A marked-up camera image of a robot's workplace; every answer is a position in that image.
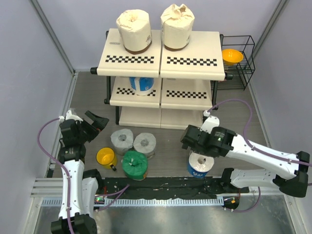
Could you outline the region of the cream paper roll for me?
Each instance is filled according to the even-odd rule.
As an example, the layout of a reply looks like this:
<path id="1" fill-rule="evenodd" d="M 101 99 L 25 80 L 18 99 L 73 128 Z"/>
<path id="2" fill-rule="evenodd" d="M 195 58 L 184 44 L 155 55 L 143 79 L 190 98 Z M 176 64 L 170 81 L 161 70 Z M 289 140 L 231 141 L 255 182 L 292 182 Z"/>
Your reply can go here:
<path id="1" fill-rule="evenodd" d="M 185 4 L 170 5 L 163 11 L 160 20 L 162 43 L 166 49 L 178 51 L 189 44 L 195 16 Z"/>

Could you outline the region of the cream roll with brown band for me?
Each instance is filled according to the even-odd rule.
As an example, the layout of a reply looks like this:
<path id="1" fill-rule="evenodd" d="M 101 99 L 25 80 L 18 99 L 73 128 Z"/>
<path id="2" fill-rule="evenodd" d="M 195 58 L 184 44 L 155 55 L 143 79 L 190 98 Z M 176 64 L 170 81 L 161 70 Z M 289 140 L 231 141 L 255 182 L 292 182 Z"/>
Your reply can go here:
<path id="1" fill-rule="evenodd" d="M 152 43 L 149 14 L 140 9 L 126 10 L 116 20 L 124 48 L 131 54 L 146 51 Z"/>

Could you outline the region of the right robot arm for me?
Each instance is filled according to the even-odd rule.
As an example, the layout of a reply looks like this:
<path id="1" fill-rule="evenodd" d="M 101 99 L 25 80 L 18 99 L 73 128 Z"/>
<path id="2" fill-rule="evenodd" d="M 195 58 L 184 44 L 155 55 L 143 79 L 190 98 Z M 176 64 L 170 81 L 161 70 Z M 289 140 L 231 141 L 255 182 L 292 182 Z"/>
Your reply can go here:
<path id="1" fill-rule="evenodd" d="M 308 190 L 310 154 L 296 154 L 246 142 L 244 137 L 223 127 L 213 127 L 210 132 L 189 125 L 181 137 L 182 147 L 194 153 L 210 157 L 228 157 L 259 166 L 259 170 L 226 168 L 220 180 L 223 191 L 230 193 L 236 188 L 271 187 L 282 193 L 304 198 Z"/>

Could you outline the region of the blue roll front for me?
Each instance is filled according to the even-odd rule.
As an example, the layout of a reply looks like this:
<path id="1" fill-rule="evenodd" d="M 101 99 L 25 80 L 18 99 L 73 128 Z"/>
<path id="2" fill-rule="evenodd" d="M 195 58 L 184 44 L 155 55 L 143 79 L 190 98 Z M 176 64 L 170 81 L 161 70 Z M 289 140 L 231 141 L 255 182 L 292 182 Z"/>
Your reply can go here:
<path id="1" fill-rule="evenodd" d="M 215 160 L 210 156 L 203 156 L 193 151 L 189 153 L 188 172 L 191 176 L 196 178 L 204 178 L 206 174 L 212 169 Z"/>

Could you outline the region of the grey paper roll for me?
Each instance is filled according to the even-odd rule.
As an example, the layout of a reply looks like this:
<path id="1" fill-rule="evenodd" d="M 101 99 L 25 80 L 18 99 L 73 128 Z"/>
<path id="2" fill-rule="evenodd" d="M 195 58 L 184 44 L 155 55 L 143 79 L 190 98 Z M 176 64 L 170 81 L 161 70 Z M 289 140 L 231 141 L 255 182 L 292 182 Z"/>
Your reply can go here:
<path id="1" fill-rule="evenodd" d="M 121 156 L 133 148 L 134 134 L 130 129 L 121 129 L 110 136 L 115 152 Z"/>
<path id="2" fill-rule="evenodd" d="M 156 138 L 151 133 L 141 133 L 133 142 L 135 151 L 142 153 L 147 159 L 151 159 L 156 153 Z"/>

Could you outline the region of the blue roll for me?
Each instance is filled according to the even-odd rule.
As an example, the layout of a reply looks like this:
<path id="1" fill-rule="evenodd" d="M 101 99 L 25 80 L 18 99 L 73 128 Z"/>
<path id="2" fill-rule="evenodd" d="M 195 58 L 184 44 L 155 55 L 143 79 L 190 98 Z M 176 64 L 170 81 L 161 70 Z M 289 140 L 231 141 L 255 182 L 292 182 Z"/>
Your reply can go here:
<path id="1" fill-rule="evenodd" d="M 153 91 L 154 78 L 129 77 L 133 92 L 139 96 L 146 96 Z"/>
<path id="2" fill-rule="evenodd" d="M 191 176 L 196 178 L 204 178 L 206 174 L 212 169 L 215 160 L 210 156 L 203 156 L 193 151 L 189 153 L 188 172 Z"/>

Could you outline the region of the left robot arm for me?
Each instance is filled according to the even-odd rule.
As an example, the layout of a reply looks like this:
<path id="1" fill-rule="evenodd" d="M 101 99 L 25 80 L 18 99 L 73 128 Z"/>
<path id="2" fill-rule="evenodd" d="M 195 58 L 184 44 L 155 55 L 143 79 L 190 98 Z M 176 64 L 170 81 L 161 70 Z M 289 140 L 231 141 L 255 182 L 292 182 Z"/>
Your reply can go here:
<path id="1" fill-rule="evenodd" d="M 90 111 L 88 123 L 69 109 L 60 116 L 61 148 L 58 161 L 61 165 L 63 186 L 62 203 L 58 219 L 51 223 L 54 234 L 95 234 L 93 218 L 95 195 L 103 191 L 104 183 L 97 169 L 85 170 L 85 143 L 94 140 L 106 127 L 108 118 L 99 117 Z"/>

